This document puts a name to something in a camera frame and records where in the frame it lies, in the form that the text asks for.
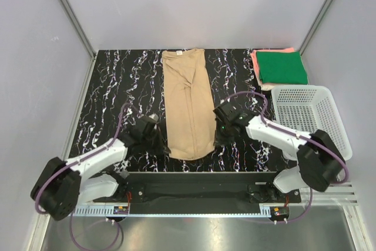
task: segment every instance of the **stack of folded cloth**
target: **stack of folded cloth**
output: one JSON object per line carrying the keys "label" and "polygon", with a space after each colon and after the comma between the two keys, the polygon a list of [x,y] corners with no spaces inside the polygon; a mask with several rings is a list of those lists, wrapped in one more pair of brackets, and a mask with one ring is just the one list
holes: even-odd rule
{"label": "stack of folded cloth", "polygon": [[262,91],[270,91],[281,84],[308,84],[300,54],[294,48],[254,50],[251,57]]}

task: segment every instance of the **laundry basket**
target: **laundry basket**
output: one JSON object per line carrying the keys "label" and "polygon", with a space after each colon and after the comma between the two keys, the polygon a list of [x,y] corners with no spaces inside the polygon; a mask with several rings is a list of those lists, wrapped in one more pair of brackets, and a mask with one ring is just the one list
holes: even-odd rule
{"label": "laundry basket", "polygon": [[271,91],[277,123],[313,133],[326,131],[345,160],[351,150],[345,128],[329,89],[314,85],[281,85]]}

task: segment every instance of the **marble tabletop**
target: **marble tabletop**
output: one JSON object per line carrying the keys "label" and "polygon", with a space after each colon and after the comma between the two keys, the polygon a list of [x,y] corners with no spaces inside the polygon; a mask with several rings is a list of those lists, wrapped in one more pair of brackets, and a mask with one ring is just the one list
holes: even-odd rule
{"label": "marble tabletop", "polygon": [[[165,120],[163,99],[163,50],[99,51],[90,79],[69,157],[100,146],[115,134],[120,107],[131,102],[144,115],[156,113]],[[206,49],[214,105],[238,91],[261,90],[254,76],[251,49]],[[266,117],[274,119],[270,93]],[[234,102],[242,109],[261,110],[262,100],[251,95]],[[134,124],[131,110],[123,117],[123,128]],[[127,156],[111,169],[121,172],[262,172],[283,170],[294,163],[282,157],[281,150],[257,140],[236,139],[231,146],[221,146],[196,161],[182,161],[167,155]]]}

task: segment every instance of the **tan pants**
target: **tan pants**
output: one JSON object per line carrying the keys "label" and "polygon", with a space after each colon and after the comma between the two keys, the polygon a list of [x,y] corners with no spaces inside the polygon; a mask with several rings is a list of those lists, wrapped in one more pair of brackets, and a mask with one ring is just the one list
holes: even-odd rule
{"label": "tan pants", "polygon": [[216,131],[204,49],[163,51],[162,60],[170,157],[181,160],[202,158],[214,150]]}

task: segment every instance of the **white wall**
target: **white wall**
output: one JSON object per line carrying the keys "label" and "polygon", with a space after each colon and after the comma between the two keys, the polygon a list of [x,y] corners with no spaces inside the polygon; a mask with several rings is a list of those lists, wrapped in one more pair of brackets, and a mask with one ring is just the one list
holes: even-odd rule
{"label": "white wall", "polygon": [[25,250],[30,191],[62,153],[89,56],[58,0],[0,0],[0,250]]}
{"label": "white wall", "polygon": [[69,0],[95,49],[298,48],[324,0]]}
{"label": "white wall", "polygon": [[354,152],[351,181],[376,246],[376,1],[335,0],[303,55],[314,85],[333,93]]}

